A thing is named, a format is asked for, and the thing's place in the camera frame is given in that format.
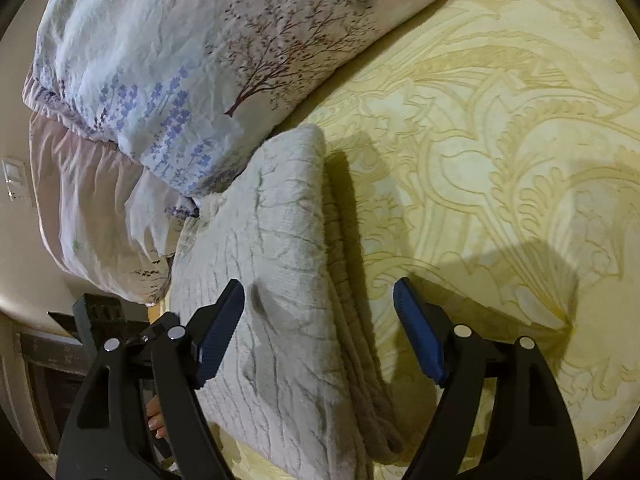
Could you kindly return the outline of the bare human hand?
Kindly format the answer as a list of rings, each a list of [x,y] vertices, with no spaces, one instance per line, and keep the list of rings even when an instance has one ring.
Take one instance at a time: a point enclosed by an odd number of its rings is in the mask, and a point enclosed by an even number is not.
[[[165,439],[167,437],[167,429],[165,427],[162,410],[160,409],[160,399],[153,396],[145,405],[146,423],[152,435],[157,439]]]

